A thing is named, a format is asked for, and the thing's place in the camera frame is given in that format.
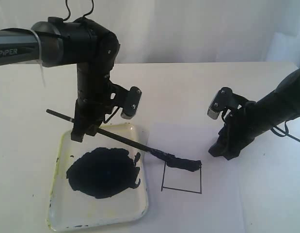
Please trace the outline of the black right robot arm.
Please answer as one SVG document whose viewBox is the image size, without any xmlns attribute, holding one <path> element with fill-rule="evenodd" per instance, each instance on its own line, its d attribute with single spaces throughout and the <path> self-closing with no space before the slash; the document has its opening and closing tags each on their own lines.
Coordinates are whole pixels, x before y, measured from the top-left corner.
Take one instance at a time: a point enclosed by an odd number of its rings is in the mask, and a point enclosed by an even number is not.
<svg viewBox="0 0 300 233">
<path fill-rule="evenodd" d="M 208 152 L 226 160 L 238 157 L 259 135 L 300 117 L 300 68 L 257 102 L 233 93 L 229 87 L 221 88 L 207 115 L 212 119 L 221 117 L 224 122 Z"/>
</svg>

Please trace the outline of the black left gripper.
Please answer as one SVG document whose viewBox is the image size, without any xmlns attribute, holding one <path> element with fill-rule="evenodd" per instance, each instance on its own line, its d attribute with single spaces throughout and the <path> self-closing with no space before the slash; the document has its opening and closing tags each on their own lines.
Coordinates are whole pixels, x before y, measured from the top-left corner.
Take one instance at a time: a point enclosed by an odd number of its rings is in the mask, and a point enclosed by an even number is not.
<svg viewBox="0 0 300 233">
<path fill-rule="evenodd" d="M 105 115 L 123 107 L 127 95 L 127 89 L 112 82 L 79 85 L 71 140 L 82 142 L 85 134 L 95 136 Z"/>
</svg>

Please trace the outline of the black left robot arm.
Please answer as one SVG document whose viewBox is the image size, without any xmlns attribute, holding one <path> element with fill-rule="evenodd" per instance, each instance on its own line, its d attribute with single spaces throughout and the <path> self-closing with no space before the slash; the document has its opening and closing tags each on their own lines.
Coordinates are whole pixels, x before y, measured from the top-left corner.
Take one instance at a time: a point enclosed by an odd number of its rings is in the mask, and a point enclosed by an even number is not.
<svg viewBox="0 0 300 233">
<path fill-rule="evenodd" d="M 126 90 L 110 81 L 119 48 L 113 32 L 84 17 L 73 22 L 49 17 L 30 30 L 0 30 L 0 66 L 30 60 L 38 60 L 44 67 L 77 66 L 78 98 L 71 132 L 71 139 L 77 142 L 85 135 L 94 136 L 107 122 L 105 116 L 118 108 L 126 119 L 136 113 L 137 88 Z"/>
</svg>

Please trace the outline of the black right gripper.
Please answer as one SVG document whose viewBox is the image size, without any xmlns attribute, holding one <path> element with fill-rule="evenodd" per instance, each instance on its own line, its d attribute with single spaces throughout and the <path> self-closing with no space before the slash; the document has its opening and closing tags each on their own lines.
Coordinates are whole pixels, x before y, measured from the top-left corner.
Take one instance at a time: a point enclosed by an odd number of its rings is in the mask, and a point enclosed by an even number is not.
<svg viewBox="0 0 300 233">
<path fill-rule="evenodd" d="M 218 140 L 208 149 L 213 157 L 234 159 L 244 147 L 258 137 L 252 125 L 255 107 L 255 101 L 244 97 L 232 98 L 230 106 L 222 111 L 224 126 L 219 131 Z"/>
</svg>

